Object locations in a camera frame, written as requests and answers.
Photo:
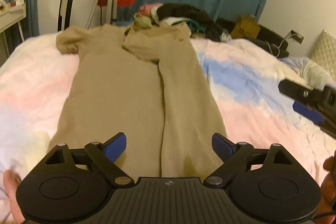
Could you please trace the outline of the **beige garment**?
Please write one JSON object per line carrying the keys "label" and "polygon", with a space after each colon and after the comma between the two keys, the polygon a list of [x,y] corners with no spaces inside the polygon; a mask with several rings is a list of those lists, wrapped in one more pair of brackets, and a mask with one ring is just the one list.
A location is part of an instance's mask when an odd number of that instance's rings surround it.
{"label": "beige garment", "polygon": [[138,30],[69,27],[60,53],[79,68],[50,146],[82,148],[126,135],[118,166],[140,176],[205,178],[221,165],[214,133],[225,133],[186,24]]}

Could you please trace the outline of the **quilted cream pillow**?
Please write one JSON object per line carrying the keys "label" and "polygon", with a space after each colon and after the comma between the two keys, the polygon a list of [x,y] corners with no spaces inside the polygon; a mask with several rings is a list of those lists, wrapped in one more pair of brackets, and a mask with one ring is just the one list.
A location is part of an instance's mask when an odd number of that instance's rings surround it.
{"label": "quilted cream pillow", "polygon": [[336,53],[336,40],[331,34],[322,30],[314,47],[309,55],[309,58],[323,67],[330,73],[331,77],[335,80],[335,53]]}

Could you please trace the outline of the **black bedside furniture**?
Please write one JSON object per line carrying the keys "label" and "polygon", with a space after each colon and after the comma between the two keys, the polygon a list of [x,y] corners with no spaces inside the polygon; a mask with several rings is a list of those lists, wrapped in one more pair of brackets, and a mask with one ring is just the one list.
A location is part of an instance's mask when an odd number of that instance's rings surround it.
{"label": "black bedside furniture", "polygon": [[283,37],[264,26],[261,26],[256,38],[243,36],[243,39],[249,40],[258,47],[275,56],[277,59],[289,56],[289,52],[287,51],[288,42]]}

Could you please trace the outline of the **pastel tie-dye duvet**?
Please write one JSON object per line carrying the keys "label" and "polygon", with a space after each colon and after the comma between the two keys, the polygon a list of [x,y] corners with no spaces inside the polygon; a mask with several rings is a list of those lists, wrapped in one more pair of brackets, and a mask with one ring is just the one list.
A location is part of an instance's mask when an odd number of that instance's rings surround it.
{"label": "pastel tie-dye duvet", "polygon": [[29,67],[30,76],[2,75],[15,88],[1,92],[1,170],[21,177],[17,200],[27,223],[313,222],[322,165],[335,140],[295,112],[294,100],[278,89],[284,79],[306,81],[248,40],[190,42],[223,119],[220,134],[255,148],[280,144],[293,164],[272,164],[271,152],[265,166],[253,165],[227,188],[205,186],[206,177],[162,176],[130,176],[129,188],[45,188],[45,161],[79,57],[37,51],[41,63]]}

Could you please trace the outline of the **brown paper bag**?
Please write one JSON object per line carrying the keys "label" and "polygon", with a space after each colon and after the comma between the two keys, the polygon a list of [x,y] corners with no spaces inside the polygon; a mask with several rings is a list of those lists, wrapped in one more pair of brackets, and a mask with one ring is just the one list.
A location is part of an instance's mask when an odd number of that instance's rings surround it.
{"label": "brown paper bag", "polygon": [[235,27],[231,32],[231,37],[233,39],[257,38],[260,29],[256,21],[256,16],[252,14],[241,14],[238,16]]}

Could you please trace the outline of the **green garment in pile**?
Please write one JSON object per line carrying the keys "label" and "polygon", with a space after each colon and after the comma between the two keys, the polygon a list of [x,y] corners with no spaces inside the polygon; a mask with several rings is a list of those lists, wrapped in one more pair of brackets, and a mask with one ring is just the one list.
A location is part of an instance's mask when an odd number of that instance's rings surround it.
{"label": "green garment in pile", "polygon": [[205,33],[206,28],[192,19],[185,19],[184,22],[188,25],[192,34]]}

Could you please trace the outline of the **yellow garment in pile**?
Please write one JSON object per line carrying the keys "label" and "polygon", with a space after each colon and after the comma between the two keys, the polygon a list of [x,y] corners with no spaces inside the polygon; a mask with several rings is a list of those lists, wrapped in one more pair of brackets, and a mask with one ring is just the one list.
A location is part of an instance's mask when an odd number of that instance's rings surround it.
{"label": "yellow garment in pile", "polygon": [[142,29],[150,29],[153,27],[151,18],[145,15],[139,15],[139,13],[135,13],[133,15],[133,27],[135,30],[142,30]]}

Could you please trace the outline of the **pink garment in pile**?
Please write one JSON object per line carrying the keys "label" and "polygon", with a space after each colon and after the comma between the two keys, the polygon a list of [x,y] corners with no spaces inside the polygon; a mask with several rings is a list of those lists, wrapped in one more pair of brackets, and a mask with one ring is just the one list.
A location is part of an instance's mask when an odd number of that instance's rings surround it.
{"label": "pink garment in pile", "polygon": [[162,5],[162,3],[147,3],[138,9],[138,14],[141,16],[150,16],[152,8],[161,7]]}

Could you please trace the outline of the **white shelf with clutter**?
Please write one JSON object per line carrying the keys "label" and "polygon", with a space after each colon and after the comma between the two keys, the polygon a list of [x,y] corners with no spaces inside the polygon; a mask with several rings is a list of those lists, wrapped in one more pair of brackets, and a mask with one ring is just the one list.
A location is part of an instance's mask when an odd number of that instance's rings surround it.
{"label": "white shelf with clutter", "polygon": [[17,24],[26,17],[25,0],[14,0],[5,2],[1,0],[0,30],[4,32],[11,26]]}

